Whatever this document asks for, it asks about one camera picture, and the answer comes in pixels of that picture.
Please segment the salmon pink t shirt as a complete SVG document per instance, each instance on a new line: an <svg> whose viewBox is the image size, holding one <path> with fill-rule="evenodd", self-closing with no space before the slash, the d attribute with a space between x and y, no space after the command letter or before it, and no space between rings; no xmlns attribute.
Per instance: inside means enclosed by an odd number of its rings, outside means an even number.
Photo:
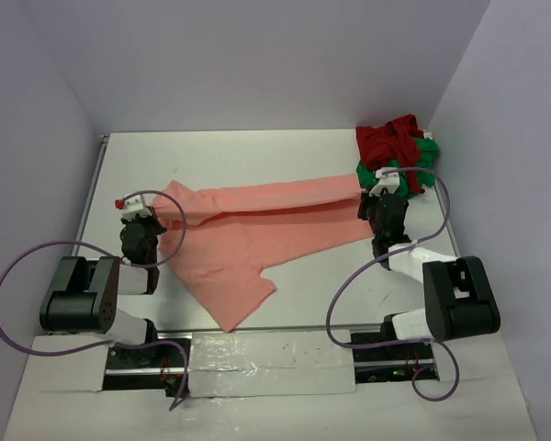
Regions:
<svg viewBox="0 0 551 441"><path fill-rule="evenodd" d="M197 191L173 181L152 206L161 254L230 332L276 290L264 269L371 236L360 197L356 174Z"/></svg>

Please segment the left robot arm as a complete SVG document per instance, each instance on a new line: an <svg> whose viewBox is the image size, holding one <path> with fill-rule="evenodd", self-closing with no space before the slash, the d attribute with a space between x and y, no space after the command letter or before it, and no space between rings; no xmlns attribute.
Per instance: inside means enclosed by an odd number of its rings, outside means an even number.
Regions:
<svg viewBox="0 0 551 441"><path fill-rule="evenodd" d="M121 223L122 257L62 258L41 303L39 323L47 332L94 334L129 345L129 356L146 367L162 353L155 325L120 309L118 297L154 293L158 236L165 228L152 212Z"/></svg>

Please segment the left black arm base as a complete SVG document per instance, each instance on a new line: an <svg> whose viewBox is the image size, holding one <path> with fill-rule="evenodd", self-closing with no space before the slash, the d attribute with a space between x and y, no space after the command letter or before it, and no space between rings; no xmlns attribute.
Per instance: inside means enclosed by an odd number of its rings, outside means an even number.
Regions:
<svg viewBox="0 0 551 441"><path fill-rule="evenodd" d="M185 361L173 345L149 349L110 348L105 364L102 389L162 390L174 398L184 376Z"/></svg>

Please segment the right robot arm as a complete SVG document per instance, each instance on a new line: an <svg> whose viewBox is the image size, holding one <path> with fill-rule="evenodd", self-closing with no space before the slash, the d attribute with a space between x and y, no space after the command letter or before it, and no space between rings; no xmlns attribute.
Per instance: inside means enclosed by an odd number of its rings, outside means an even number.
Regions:
<svg viewBox="0 0 551 441"><path fill-rule="evenodd" d="M414 339L450 341L500 329L500 311L481 260L456 257L419 246L405 232L409 202L383 189L363 192L358 218L372 233L374 257L388 271L422 284L423 307L391 315L382 352L392 359L408 353Z"/></svg>

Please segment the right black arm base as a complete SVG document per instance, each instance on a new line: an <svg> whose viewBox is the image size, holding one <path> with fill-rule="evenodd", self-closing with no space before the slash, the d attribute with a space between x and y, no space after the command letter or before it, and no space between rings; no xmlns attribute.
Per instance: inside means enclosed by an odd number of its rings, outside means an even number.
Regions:
<svg viewBox="0 0 551 441"><path fill-rule="evenodd" d="M384 383L417 379L438 379L433 350L425 344L392 345L353 350L357 383Z"/></svg>

